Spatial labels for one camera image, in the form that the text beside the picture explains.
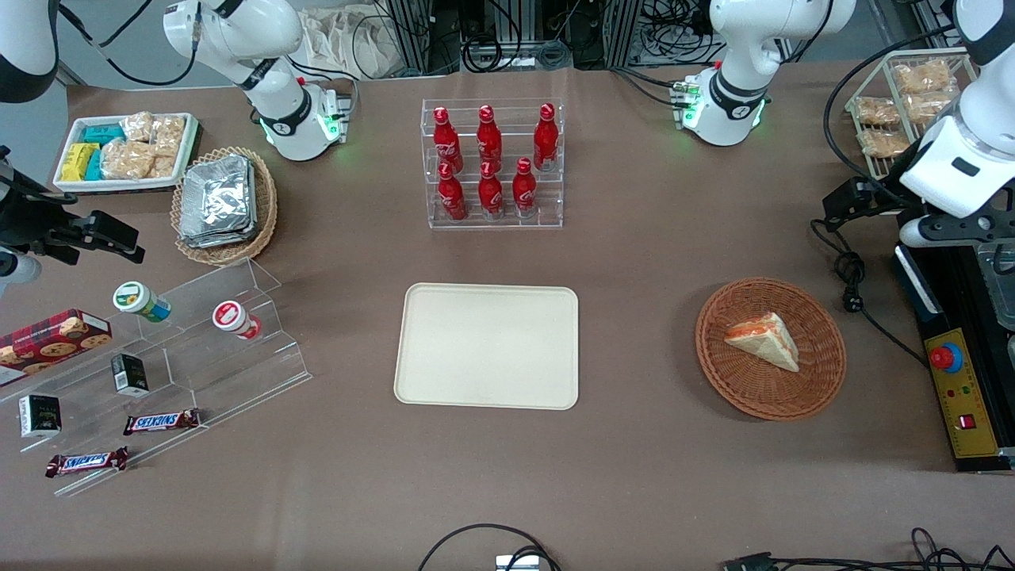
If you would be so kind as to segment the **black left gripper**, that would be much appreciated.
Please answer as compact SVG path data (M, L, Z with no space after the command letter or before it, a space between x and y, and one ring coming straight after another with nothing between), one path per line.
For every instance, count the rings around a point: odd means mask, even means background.
M822 227L827 232L837 232L849 221L898 214L902 211L902 199L877 181L848 179L837 188L837 194L827 194L822 199Z

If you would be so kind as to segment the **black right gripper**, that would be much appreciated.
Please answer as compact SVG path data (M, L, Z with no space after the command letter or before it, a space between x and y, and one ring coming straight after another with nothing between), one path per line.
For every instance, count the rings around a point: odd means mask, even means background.
M79 263L79 248L113 253L134 264L143 262L146 251L138 245L136 228L105 211L92 210L80 217L65 209L77 202L74 195L48 194L18 171L3 171L2 246L67 265Z

